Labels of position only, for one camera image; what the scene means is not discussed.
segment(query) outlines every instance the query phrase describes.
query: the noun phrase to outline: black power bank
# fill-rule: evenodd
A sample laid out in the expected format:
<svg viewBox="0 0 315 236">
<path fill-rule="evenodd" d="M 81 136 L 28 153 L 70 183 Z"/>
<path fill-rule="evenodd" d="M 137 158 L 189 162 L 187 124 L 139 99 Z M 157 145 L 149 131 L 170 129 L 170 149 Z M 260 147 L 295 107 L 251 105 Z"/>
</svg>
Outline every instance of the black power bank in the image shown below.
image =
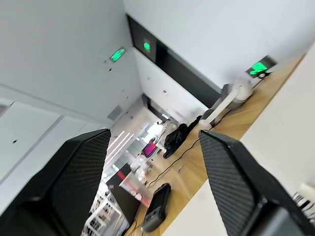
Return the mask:
<svg viewBox="0 0 315 236">
<path fill-rule="evenodd" d="M 165 220 L 165 208 L 170 192 L 171 186 L 168 183 L 163 184 L 154 192 L 151 204 L 141 225 L 144 232 L 150 233 L 154 231 Z"/>
</svg>

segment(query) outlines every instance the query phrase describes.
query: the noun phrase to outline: power cord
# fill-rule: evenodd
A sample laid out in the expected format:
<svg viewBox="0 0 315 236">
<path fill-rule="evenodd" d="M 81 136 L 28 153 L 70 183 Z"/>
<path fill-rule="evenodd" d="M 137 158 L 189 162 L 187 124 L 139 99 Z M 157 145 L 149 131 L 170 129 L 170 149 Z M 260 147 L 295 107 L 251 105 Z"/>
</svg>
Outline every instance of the power cord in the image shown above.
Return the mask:
<svg viewBox="0 0 315 236">
<path fill-rule="evenodd" d="M 170 168 L 171 168 L 177 161 L 179 161 L 179 160 L 184 156 L 184 154 L 185 154 L 187 151 L 189 151 L 190 149 L 192 149 L 193 146 L 194 146 L 198 141 L 199 141 L 199 139 L 197 139 L 197 140 L 192 144 L 192 146 L 191 146 L 190 148 L 188 148 L 186 151 L 184 151 L 184 153 L 183 153 L 179 158 L 177 158 L 169 167 L 167 167 L 161 174 L 159 174 L 155 180 L 153 180 L 151 183 L 149 183 L 148 188 L 152 188 L 152 187 L 155 185 L 155 183 L 157 182 L 158 178 L 159 178 L 162 174 L 164 174 L 165 172 L 168 172 L 168 171 L 170 170 Z"/>
<path fill-rule="evenodd" d="M 141 226 L 141 225 L 139 225 L 139 226 L 137 227 L 137 221 L 135 221 L 135 222 L 136 222 L 136 223 L 135 223 L 135 225 L 134 225 L 134 228 L 133 228 L 133 230 L 131 231 L 131 233 L 129 234 L 129 236 L 131 236 L 131 235 L 133 234 L 133 232 Z"/>
</svg>

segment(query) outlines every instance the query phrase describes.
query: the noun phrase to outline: emergency exit sign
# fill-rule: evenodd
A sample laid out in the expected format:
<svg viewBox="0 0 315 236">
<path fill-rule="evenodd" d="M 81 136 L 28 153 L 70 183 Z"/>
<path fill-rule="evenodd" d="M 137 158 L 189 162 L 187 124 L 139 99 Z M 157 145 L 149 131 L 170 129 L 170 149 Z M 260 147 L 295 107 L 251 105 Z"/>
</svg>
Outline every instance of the emergency exit sign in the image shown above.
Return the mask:
<svg viewBox="0 0 315 236">
<path fill-rule="evenodd" d="M 258 74 L 262 71 L 269 70 L 271 67 L 275 66 L 277 63 L 273 60 L 269 55 L 265 56 L 259 62 L 255 63 L 251 68 L 249 68 L 246 72 L 256 78 Z"/>
<path fill-rule="evenodd" d="M 122 57 L 123 54 L 125 54 L 125 52 L 126 48 L 121 47 L 110 57 L 110 59 L 112 60 L 112 62 L 116 62 Z"/>
</svg>

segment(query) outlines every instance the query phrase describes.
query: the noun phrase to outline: air vent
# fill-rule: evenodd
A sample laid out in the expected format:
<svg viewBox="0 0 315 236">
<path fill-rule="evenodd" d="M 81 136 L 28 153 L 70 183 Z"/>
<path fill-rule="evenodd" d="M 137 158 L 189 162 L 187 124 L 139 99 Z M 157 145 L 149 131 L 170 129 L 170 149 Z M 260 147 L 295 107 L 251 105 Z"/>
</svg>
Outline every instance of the air vent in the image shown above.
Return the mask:
<svg viewBox="0 0 315 236">
<path fill-rule="evenodd" d="M 123 109 L 121 108 L 121 106 L 117 106 L 112 112 L 111 114 L 108 115 L 108 118 L 111 120 L 116 120 L 120 114 L 123 112 Z"/>
</svg>

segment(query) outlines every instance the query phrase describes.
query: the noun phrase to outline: wooden countertop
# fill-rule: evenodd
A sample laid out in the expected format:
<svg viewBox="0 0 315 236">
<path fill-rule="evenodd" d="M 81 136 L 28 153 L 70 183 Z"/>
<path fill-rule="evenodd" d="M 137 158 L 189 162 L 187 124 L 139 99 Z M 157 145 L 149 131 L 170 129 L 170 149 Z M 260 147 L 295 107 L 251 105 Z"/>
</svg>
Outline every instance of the wooden countertop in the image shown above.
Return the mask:
<svg viewBox="0 0 315 236">
<path fill-rule="evenodd" d="M 240 140 L 272 100 L 274 95 L 283 86 L 302 58 L 303 56 L 298 57 L 267 77 L 265 81 L 261 82 L 255 88 L 252 97 L 242 107 L 230 112 L 213 129 L 213 131 Z M 197 125 L 180 148 L 168 159 L 164 159 L 162 154 L 155 157 L 153 162 L 154 168 L 147 177 L 149 182 L 154 180 L 192 146 L 198 139 L 200 129 L 203 129 L 203 127 Z M 150 235 L 162 235 L 207 179 L 208 176 L 204 165 L 201 146 L 200 143 L 197 142 L 191 150 L 187 151 L 185 155 L 177 161 L 168 172 L 162 175 L 152 188 L 150 188 L 150 190 L 154 192 L 165 182 L 168 182 L 172 187 L 172 192 L 166 208 L 166 220 L 159 228 L 150 233 Z M 135 220 L 137 223 L 136 227 L 141 225 L 146 210 L 147 209 L 143 205 L 140 206 Z M 130 233 L 132 232 L 133 236 L 142 236 L 140 227 L 133 231 L 134 228 L 135 223 L 131 226 L 126 235 L 130 236 Z"/>
</svg>

